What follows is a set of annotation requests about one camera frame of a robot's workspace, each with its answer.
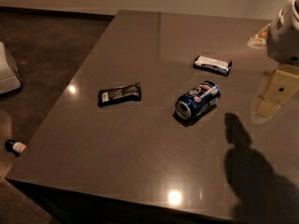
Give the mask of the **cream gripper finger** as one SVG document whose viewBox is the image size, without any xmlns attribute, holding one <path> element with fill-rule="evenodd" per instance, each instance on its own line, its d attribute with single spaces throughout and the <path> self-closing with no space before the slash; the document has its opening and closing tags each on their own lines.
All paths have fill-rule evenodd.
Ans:
<svg viewBox="0 0 299 224">
<path fill-rule="evenodd" d="M 265 49 L 267 46 L 267 38 L 269 34 L 271 24 L 268 23 L 263 29 L 261 29 L 256 35 L 254 35 L 249 41 L 248 46 L 253 49 Z"/>
<path fill-rule="evenodd" d="M 251 120 L 263 124 L 299 91 L 299 66 L 280 63 L 273 71 L 264 72 L 254 99 Z"/>
</svg>

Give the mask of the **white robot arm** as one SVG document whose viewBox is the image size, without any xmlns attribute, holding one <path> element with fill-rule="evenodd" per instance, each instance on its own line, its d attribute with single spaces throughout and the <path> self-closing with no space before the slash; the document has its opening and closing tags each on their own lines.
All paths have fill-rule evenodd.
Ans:
<svg viewBox="0 0 299 224">
<path fill-rule="evenodd" d="M 254 49 L 266 49 L 278 63 L 264 72 L 251 120 L 263 124 L 299 91 L 299 0 L 288 0 L 277 16 L 248 42 Z"/>
</svg>

